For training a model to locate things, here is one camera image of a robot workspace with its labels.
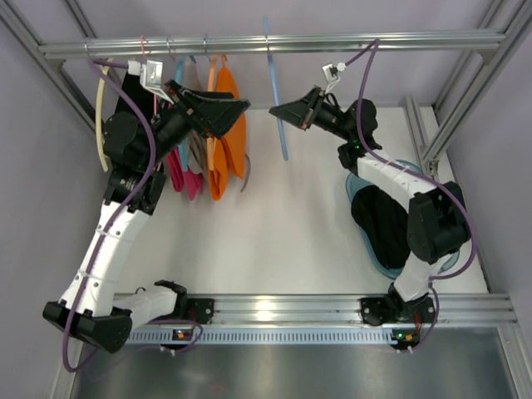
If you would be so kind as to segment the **light blue plastic hanger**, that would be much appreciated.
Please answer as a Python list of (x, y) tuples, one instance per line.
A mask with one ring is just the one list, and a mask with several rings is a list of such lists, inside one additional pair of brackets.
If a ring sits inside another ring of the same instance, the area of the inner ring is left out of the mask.
[[(273, 59), (273, 54), (270, 51), (270, 45), (269, 45), (270, 26), (269, 26), (269, 20), (267, 16), (262, 17), (262, 24), (263, 24), (264, 37), (265, 37), (266, 47), (267, 47), (266, 53), (267, 53), (268, 69), (269, 69), (269, 75), (270, 75), (270, 81), (271, 81), (271, 87), (272, 87), (272, 93), (273, 93), (273, 104), (275, 106), (279, 106), (280, 99), (279, 99), (279, 93), (278, 93), (278, 79), (277, 79), (277, 72), (276, 72), (275, 62)], [(283, 159), (285, 161), (288, 161), (289, 154), (288, 154), (288, 146), (287, 146), (287, 141), (286, 141), (284, 124), (283, 124), (283, 121), (279, 118), (277, 119), (277, 125), (278, 125), (278, 136), (279, 136)]]

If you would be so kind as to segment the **orange plastic hanger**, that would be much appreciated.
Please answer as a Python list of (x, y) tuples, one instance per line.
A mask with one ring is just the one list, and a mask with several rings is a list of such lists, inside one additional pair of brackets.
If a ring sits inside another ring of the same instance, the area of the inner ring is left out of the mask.
[[(208, 80), (208, 91), (214, 91), (215, 87), (215, 73), (216, 73), (216, 67), (218, 64), (218, 61), (221, 61), (222, 66), (224, 67), (227, 62), (227, 56), (226, 55), (214, 55), (210, 59), (210, 67), (209, 67), (209, 80)], [(209, 168), (209, 171), (213, 171), (215, 164), (214, 164), (214, 155), (215, 155), (215, 138), (209, 137), (206, 139), (206, 148), (207, 148), (207, 166)]]

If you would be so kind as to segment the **orange trousers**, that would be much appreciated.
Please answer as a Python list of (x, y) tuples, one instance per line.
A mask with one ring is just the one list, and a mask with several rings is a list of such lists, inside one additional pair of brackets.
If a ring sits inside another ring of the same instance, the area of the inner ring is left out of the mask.
[[(234, 76), (227, 66), (222, 66), (217, 73), (214, 91), (230, 92), (239, 98), (239, 89)], [(242, 115), (232, 129), (220, 140), (215, 139), (214, 170), (209, 171), (209, 192), (213, 200), (220, 200), (224, 195), (231, 175), (244, 180), (247, 172), (246, 147), (247, 126)]]

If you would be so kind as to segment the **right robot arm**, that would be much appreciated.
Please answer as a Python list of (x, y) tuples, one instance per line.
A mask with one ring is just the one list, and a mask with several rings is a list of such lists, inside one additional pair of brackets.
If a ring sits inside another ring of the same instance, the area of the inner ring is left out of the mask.
[(377, 108), (368, 99), (343, 110), (333, 94), (315, 86), (269, 113), (302, 131), (316, 126), (345, 141), (338, 159), (363, 184), (351, 200), (352, 218), (377, 262), (399, 272), (386, 293), (362, 299), (362, 318), (372, 326), (412, 320), (429, 305), (442, 266), (470, 240), (460, 186), (434, 182), (391, 158), (373, 137)]

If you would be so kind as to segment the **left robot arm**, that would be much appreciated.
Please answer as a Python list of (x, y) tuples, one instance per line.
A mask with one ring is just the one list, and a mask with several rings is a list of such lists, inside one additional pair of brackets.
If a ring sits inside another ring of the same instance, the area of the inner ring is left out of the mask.
[(138, 327), (186, 314), (186, 288), (167, 280), (117, 300), (121, 270), (164, 189), (157, 164), (194, 131), (222, 138), (250, 106), (231, 92), (195, 91), (170, 80), (162, 91), (166, 106), (148, 120), (126, 92), (118, 93), (130, 109), (104, 125), (112, 172), (94, 235), (70, 286), (42, 312), (62, 332), (64, 356), (71, 339), (115, 353)]

